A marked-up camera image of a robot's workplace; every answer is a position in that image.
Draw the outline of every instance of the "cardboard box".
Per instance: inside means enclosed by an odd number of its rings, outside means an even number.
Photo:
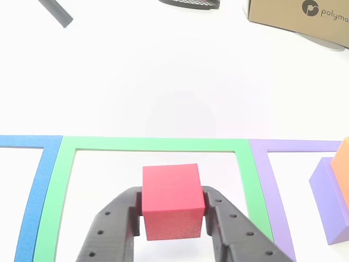
[[[251,22],[349,47],[349,0],[245,0]]]

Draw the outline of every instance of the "orange block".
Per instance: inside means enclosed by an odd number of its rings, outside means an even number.
[[[349,138],[345,138],[331,161],[333,173],[349,209]]]

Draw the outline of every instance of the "red foam block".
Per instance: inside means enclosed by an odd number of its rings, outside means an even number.
[[[204,210],[197,164],[143,167],[142,212],[148,240],[200,237]]]

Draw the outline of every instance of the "green square frame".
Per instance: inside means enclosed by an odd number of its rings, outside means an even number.
[[[266,203],[248,139],[105,138],[64,136],[47,190],[34,262],[54,262],[65,194],[76,150],[232,152],[236,154],[250,220],[273,241]]]

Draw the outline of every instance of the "black mesh basket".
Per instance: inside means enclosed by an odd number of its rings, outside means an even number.
[[[218,9],[220,0],[160,0],[165,4],[193,9]]]

